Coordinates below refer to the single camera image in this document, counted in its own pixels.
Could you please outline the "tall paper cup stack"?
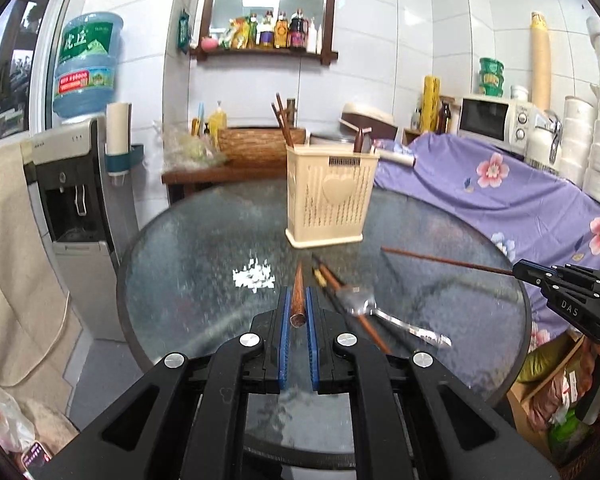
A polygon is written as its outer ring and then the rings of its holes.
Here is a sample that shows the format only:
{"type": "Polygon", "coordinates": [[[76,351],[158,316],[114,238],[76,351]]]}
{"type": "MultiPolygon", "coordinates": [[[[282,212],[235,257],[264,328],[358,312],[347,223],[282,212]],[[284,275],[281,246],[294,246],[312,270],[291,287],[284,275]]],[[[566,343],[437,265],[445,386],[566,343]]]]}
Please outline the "tall paper cup stack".
{"type": "Polygon", "coordinates": [[[552,52],[547,22],[542,14],[531,13],[532,103],[540,110],[550,108],[552,93],[552,52]]]}

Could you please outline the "blue water jug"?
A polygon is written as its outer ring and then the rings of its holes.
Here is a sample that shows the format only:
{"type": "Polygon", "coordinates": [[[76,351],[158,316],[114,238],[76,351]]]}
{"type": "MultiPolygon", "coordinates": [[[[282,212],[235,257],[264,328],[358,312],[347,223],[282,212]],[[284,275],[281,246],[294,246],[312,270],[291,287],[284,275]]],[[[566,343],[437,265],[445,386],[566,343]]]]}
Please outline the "blue water jug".
{"type": "Polygon", "coordinates": [[[62,30],[54,71],[53,112],[62,120],[99,114],[114,100],[123,18],[93,12],[62,30]]]}

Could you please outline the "round cushioned stool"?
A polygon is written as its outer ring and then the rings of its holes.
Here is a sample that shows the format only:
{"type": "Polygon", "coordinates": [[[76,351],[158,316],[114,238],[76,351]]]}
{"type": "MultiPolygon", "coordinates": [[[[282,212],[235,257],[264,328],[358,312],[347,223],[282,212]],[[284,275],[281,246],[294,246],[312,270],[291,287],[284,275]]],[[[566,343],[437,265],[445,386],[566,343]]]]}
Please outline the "round cushioned stool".
{"type": "Polygon", "coordinates": [[[58,454],[80,434],[80,430],[54,408],[33,399],[23,400],[19,405],[23,415],[34,426],[36,440],[52,455],[58,454]]]}

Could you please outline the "thin brown chopstick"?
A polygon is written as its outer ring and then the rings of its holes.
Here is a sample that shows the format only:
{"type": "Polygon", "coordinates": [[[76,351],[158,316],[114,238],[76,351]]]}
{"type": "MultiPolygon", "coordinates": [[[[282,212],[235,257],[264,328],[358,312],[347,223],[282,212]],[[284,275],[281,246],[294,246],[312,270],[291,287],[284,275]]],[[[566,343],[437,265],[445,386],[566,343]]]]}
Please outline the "thin brown chopstick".
{"type": "Polygon", "coordinates": [[[385,246],[382,246],[380,248],[380,250],[382,252],[385,252],[386,254],[395,255],[395,256],[401,256],[401,257],[414,258],[414,259],[418,259],[418,260],[430,261],[430,262],[435,262],[435,263],[441,263],[441,264],[446,264],[447,266],[457,266],[458,268],[476,270],[476,271],[481,271],[481,272],[488,272],[488,273],[492,273],[492,274],[514,276],[514,272],[512,270],[494,268],[493,266],[485,266],[484,264],[470,263],[470,262],[465,262],[465,261],[452,260],[452,259],[448,259],[448,258],[424,255],[424,254],[419,254],[418,252],[410,252],[409,250],[391,248],[391,247],[385,247],[385,246]]]}

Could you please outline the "silver metal spoon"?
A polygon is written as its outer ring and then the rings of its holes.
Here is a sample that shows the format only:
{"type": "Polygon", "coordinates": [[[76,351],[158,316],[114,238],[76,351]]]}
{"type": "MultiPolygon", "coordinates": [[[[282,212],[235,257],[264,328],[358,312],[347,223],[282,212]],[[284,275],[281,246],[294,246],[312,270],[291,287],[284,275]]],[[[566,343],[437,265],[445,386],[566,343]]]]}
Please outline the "silver metal spoon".
{"type": "Polygon", "coordinates": [[[367,317],[374,316],[375,318],[379,318],[381,321],[384,321],[399,330],[403,330],[404,333],[408,333],[425,341],[427,344],[430,344],[430,346],[439,349],[451,349],[453,347],[452,340],[449,337],[436,333],[433,330],[427,330],[426,328],[404,322],[400,320],[400,318],[396,318],[394,315],[382,310],[378,307],[375,295],[370,289],[358,286],[346,287],[351,287],[354,290],[355,295],[358,296],[358,301],[361,303],[360,309],[364,311],[367,317]]]}

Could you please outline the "long brown chopstick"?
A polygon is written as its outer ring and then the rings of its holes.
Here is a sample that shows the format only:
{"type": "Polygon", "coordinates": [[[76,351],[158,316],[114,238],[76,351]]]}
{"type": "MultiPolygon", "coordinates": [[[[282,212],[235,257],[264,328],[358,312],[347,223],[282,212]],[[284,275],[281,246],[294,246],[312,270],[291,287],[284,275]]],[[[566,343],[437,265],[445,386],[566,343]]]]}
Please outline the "long brown chopstick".
{"type": "Polygon", "coordinates": [[[296,274],[294,274],[289,322],[294,328],[299,328],[306,324],[306,295],[304,294],[301,262],[298,262],[296,274]]]}

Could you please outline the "cream plastic utensil holder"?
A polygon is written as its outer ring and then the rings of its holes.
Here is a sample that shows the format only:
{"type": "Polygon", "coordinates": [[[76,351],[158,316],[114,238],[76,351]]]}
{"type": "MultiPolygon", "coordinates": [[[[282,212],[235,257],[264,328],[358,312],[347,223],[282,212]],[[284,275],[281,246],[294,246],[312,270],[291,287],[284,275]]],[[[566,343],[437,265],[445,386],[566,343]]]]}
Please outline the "cream plastic utensil holder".
{"type": "Polygon", "coordinates": [[[358,243],[379,157],[347,145],[287,148],[287,227],[295,248],[358,243]]]}

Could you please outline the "bronze faucet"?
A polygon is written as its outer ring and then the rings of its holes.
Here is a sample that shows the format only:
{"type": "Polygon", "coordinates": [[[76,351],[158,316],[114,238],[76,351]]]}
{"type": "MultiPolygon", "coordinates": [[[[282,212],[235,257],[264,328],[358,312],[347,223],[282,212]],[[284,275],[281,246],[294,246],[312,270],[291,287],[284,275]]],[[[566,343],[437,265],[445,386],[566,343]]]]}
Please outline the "bronze faucet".
{"type": "Polygon", "coordinates": [[[286,101],[286,113],[287,113],[289,127],[294,128],[296,126],[296,114],[297,114],[297,107],[296,107],[295,99],[289,98],[286,101]]]}

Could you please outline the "yellow soap bottle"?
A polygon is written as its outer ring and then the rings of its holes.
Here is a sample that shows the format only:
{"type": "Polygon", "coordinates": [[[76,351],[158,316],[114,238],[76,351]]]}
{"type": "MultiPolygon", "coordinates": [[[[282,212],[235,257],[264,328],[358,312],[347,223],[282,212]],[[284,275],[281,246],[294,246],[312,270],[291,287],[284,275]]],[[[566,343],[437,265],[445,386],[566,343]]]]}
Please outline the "yellow soap bottle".
{"type": "Polygon", "coordinates": [[[221,101],[216,103],[215,110],[209,116],[208,126],[209,136],[213,145],[217,148],[219,146],[220,132],[227,126],[227,116],[225,110],[223,110],[221,101]]]}

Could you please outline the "dark soy sauce bottle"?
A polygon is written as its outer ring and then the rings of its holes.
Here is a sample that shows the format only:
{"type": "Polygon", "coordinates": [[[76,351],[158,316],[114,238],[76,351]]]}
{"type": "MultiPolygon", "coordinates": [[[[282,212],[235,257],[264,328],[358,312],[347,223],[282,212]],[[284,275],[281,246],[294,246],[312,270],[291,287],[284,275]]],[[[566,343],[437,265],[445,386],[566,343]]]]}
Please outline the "dark soy sauce bottle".
{"type": "Polygon", "coordinates": [[[291,50],[306,50],[306,19],[301,8],[292,14],[289,22],[288,46],[291,50]]]}

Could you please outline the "brown chopstick under spoon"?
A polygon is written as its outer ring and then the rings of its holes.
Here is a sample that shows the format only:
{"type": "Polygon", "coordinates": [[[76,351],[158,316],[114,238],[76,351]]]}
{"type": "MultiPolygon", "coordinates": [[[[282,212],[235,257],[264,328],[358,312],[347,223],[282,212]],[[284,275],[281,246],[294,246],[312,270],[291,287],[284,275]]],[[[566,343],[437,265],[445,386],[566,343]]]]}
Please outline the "brown chopstick under spoon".
{"type": "Polygon", "coordinates": [[[362,329],[365,330],[365,333],[370,337],[373,343],[376,344],[382,352],[388,354],[390,352],[388,344],[381,338],[376,328],[370,324],[364,311],[360,309],[361,303],[358,301],[358,296],[355,295],[354,290],[351,287],[344,286],[343,289],[338,292],[338,296],[343,307],[346,308],[350,315],[358,319],[362,329]]]}

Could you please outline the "wooden handled spoon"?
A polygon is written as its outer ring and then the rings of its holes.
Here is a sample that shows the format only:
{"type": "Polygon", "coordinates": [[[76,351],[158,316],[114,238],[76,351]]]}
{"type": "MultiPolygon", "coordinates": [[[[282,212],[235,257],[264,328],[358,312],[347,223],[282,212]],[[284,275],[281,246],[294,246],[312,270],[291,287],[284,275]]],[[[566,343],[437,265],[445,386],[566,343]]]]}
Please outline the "wooden handled spoon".
{"type": "Polygon", "coordinates": [[[363,142],[364,142],[364,133],[361,129],[358,129],[358,133],[356,134],[355,139],[354,139],[353,151],[355,153],[362,152],[363,142]]]}

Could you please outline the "brown wooden chopstick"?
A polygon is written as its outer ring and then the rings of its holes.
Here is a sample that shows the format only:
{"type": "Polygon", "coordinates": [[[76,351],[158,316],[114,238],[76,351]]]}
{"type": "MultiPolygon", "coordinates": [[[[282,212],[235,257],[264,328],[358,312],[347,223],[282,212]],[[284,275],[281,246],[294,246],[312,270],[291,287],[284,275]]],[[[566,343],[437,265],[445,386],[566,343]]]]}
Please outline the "brown wooden chopstick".
{"type": "Polygon", "coordinates": [[[276,94],[276,105],[277,105],[277,106],[279,106],[279,107],[281,107],[281,108],[284,110],[284,113],[285,113],[285,119],[286,119],[286,124],[287,124],[287,126],[288,126],[288,128],[289,128],[289,125],[288,125],[288,120],[287,120],[286,108],[285,108],[285,107],[283,107],[282,98],[280,97],[280,95],[279,95],[279,94],[276,94]]]}
{"type": "Polygon", "coordinates": [[[285,119],[285,113],[284,110],[277,106],[276,104],[272,103],[271,104],[273,113],[276,117],[278,126],[280,131],[283,133],[283,137],[285,139],[285,143],[288,146],[288,148],[293,148],[294,147],[294,140],[292,140],[292,136],[290,133],[290,130],[286,124],[286,119],[285,119]]]}

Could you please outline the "white pan with lid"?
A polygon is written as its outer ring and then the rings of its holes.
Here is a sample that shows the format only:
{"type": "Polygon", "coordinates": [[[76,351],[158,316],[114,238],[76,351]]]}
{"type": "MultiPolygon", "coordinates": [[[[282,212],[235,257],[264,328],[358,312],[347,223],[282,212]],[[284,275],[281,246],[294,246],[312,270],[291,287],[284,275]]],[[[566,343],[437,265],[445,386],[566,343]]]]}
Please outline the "white pan with lid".
{"type": "Polygon", "coordinates": [[[372,153],[377,155],[380,159],[388,160],[388,162],[394,162],[395,164],[402,165],[405,167],[414,167],[416,158],[411,154],[395,153],[381,148],[373,148],[372,153]]]}

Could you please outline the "black gold-tipped chopstick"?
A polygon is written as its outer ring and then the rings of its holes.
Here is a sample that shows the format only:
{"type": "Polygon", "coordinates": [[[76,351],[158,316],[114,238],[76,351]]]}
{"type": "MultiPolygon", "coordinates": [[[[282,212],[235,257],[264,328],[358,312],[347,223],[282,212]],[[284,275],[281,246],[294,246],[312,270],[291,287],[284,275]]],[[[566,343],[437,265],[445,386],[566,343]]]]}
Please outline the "black gold-tipped chopstick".
{"type": "Polygon", "coordinates": [[[343,316],[348,316],[349,313],[345,307],[343,307],[341,300],[339,299],[338,292],[343,289],[343,281],[329,269],[324,261],[312,254],[312,272],[317,281],[317,284],[321,286],[325,296],[329,299],[334,309],[343,316]]]}

